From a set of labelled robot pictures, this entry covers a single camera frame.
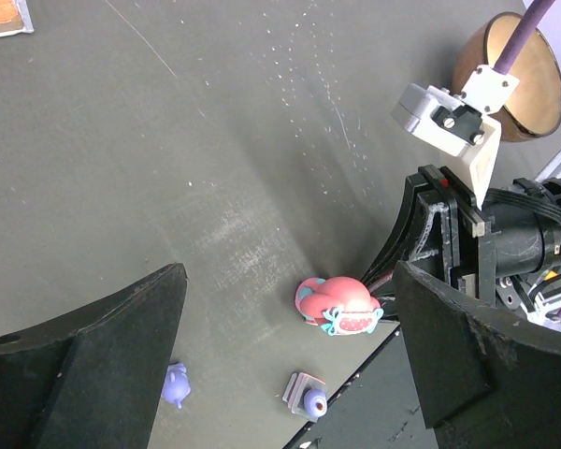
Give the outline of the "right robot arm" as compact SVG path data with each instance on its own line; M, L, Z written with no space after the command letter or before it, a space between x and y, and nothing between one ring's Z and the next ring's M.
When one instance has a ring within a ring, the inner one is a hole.
M490 305L532 316L561 267L561 179L518 178L483 202L447 167L406 178L396 223L362 278L374 297L396 292L393 271L409 262Z

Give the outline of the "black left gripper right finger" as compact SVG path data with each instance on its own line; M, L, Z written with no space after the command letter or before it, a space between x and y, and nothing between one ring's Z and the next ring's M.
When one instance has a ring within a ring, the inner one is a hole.
M396 266L396 308L441 448L561 448L561 332Z

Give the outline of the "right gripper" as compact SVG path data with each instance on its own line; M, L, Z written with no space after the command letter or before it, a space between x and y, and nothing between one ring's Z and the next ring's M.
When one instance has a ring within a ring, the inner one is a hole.
M405 180L396 223L362 278L375 285L395 267L409 232L404 260L461 293L496 297L496 235L476 196L447 167L424 166ZM428 189L423 192L424 181ZM394 292L374 294L382 320L397 321Z

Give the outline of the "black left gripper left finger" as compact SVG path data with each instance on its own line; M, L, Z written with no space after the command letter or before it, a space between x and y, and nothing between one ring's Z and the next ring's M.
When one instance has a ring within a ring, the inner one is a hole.
M145 448L187 290L166 265L0 337L0 448Z

